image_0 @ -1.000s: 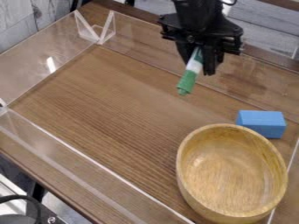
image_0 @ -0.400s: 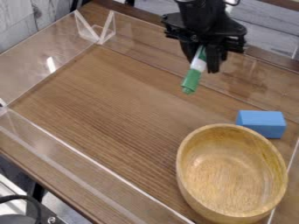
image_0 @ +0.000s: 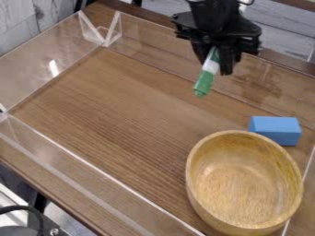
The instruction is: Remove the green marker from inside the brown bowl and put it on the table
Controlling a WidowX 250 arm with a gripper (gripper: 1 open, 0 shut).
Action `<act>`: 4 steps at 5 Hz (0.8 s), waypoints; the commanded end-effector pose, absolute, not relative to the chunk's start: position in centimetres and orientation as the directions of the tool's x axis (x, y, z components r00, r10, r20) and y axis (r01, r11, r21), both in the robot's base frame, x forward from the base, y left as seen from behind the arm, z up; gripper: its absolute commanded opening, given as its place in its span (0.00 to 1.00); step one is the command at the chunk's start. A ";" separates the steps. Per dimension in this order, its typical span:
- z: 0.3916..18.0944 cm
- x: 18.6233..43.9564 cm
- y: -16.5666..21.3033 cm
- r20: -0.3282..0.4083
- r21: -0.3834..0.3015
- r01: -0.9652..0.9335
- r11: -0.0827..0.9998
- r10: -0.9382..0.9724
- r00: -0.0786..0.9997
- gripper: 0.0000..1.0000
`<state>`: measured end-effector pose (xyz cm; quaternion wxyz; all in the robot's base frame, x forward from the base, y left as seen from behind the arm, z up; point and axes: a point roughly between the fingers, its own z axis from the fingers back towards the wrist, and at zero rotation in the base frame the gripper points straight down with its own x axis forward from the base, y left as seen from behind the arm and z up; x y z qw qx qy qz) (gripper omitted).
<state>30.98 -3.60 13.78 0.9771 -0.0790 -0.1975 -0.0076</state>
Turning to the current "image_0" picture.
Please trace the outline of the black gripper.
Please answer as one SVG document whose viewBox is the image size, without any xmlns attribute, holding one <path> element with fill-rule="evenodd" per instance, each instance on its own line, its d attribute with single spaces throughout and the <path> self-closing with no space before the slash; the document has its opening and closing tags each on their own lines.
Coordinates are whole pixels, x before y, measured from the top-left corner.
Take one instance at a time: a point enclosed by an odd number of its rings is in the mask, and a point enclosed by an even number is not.
<svg viewBox="0 0 315 236">
<path fill-rule="evenodd" d="M 233 66 L 241 61 L 241 53 L 260 53 L 261 28 L 240 13 L 226 20 L 202 19 L 197 23 L 190 12 L 181 12 L 172 16 L 172 23 L 176 26 L 176 37 L 190 42 L 201 64 L 210 48 L 218 47 L 221 76 L 232 74 Z"/>
</svg>

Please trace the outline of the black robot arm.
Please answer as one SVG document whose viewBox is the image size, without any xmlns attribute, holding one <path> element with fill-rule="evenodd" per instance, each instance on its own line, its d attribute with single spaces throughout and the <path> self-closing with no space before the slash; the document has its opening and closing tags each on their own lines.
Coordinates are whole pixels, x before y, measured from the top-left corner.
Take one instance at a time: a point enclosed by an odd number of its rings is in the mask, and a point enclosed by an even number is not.
<svg viewBox="0 0 315 236">
<path fill-rule="evenodd" d="M 244 17 L 241 0 L 185 0 L 189 10 L 172 16 L 176 37 L 188 40 L 196 58 L 205 62 L 210 48 L 218 52 L 218 69 L 229 76 L 242 53 L 260 53 L 261 28 Z"/>
</svg>

